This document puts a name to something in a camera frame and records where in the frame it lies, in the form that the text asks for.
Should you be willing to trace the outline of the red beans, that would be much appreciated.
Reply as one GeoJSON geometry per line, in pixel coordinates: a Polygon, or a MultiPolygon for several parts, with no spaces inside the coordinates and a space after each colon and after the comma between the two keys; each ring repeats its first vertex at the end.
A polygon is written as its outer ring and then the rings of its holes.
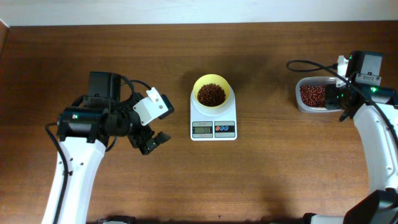
{"type": "MultiPolygon", "coordinates": [[[[302,86],[300,96],[303,103],[310,107],[325,107],[326,86],[302,86]]],[[[205,106],[219,106],[226,101],[226,93],[219,85],[203,85],[197,94],[199,103],[205,106]]]]}

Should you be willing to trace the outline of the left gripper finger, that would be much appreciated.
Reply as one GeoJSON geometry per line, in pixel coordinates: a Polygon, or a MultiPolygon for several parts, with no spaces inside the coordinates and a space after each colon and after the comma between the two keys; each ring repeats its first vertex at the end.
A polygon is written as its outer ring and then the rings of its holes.
{"type": "Polygon", "coordinates": [[[156,137],[150,139],[146,143],[146,154],[150,154],[152,151],[154,151],[158,146],[161,144],[169,141],[171,139],[171,136],[168,134],[165,134],[164,132],[160,132],[156,137]]]}
{"type": "Polygon", "coordinates": [[[163,99],[163,102],[165,103],[165,105],[167,107],[167,111],[164,112],[162,115],[160,115],[158,118],[164,119],[168,115],[172,114],[175,111],[175,108],[173,107],[173,105],[171,104],[171,102],[169,101],[169,99],[167,98],[167,96],[165,94],[162,94],[161,98],[163,99]]]}

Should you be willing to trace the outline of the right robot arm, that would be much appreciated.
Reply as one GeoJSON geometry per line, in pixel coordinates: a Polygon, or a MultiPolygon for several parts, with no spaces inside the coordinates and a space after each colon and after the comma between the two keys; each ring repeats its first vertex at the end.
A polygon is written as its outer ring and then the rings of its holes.
{"type": "Polygon", "coordinates": [[[344,216],[306,213],[303,223],[397,223],[397,92],[380,85],[382,54],[353,51],[338,62],[337,83],[326,86],[325,106],[351,118],[360,135],[369,195],[344,216]]]}

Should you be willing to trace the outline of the yellow plastic bowl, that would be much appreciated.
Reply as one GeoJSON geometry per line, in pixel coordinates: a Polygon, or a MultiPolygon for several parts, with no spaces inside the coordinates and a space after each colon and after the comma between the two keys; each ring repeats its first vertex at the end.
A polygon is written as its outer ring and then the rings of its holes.
{"type": "Polygon", "coordinates": [[[220,75],[207,74],[200,77],[193,86],[193,97],[205,108],[219,108],[231,95],[230,85],[220,75]]]}

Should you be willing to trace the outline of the clear plastic bean container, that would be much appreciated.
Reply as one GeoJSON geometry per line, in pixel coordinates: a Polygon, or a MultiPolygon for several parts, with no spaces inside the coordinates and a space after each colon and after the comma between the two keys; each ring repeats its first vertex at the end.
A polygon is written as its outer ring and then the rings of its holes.
{"type": "Polygon", "coordinates": [[[295,95],[296,95],[296,102],[297,108],[299,111],[303,113],[334,113],[340,112],[340,110],[328,110],[325,107],[311,107],[306,105],[302,101],[300,88],[303,86],[320,86],[320,85],[329,85],[335,84],[336,78],[335,77],[307,77],[301,79],[295,87],[295,95]]]}

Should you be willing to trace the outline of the white digital kitchen scale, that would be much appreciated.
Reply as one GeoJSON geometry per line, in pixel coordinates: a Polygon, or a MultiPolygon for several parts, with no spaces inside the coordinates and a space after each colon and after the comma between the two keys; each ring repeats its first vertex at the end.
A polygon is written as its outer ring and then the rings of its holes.
{"type": "Polygon", "coordinates": [[[206,107],[190,96],[190,138],[192,141],[234,141],[238,136],[236,100],[228,86],[226,101],[219,107],[206,107]]]}

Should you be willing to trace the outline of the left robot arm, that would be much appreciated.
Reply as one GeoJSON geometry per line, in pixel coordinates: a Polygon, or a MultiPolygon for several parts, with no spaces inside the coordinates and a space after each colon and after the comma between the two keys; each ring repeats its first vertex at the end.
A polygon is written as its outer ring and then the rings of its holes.
{"type": "Polygon", "coordinates": [[[148,155],[170,139],[149,126],[174,112],[169,99],[154,87],[146,96],[134,81],[111,72],[90,72],[88,93],[77,98],[47,131],[57,149],[57,165],[43,223],[85,223],[97,170],[115,141],[127,137],[148,155]]]}

